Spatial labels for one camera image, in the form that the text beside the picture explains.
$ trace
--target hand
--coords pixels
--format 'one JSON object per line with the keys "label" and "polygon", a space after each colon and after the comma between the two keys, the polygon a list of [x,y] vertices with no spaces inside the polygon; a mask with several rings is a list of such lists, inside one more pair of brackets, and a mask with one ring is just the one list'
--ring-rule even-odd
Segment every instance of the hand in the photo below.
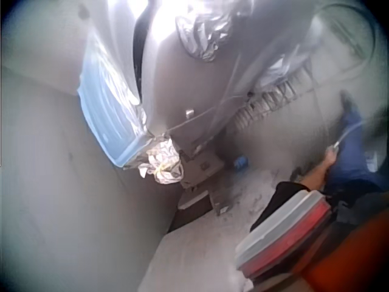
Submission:
{"label": "hand", "polygon": [[326,168],[332,166],[336,162],[336,156],[337,156],[337,152],[335,151],[334,147],[332,146],[328,147],[324,155],[322,164]]}

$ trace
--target person's leg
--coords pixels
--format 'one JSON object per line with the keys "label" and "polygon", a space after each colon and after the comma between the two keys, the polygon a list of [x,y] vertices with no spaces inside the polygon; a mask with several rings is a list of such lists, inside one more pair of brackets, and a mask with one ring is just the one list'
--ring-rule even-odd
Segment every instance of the person's leg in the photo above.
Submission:
{"label": "person's leg", "polygon": [[[347,92],[341,92],[345,113],[342,118],[343,133],[346,133],[362,118]],[[362,143],[362,127],[353,129],[339,145],[336,163],[329,169],[326,189],[347,183],[354,179],[370,176]]]}

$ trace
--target person's arm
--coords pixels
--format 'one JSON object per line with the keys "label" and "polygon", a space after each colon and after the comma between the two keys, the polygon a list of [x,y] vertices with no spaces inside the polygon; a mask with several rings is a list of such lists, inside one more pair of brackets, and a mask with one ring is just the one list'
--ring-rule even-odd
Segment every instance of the person's arm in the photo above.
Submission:
{"label": "person's arm", "polygon": [[300,184],[310,190],[320,190],[326,179],[327,170],[336,162],[336,152],[329,148],[326,151],[323,161],[311,170],[301,181]]}

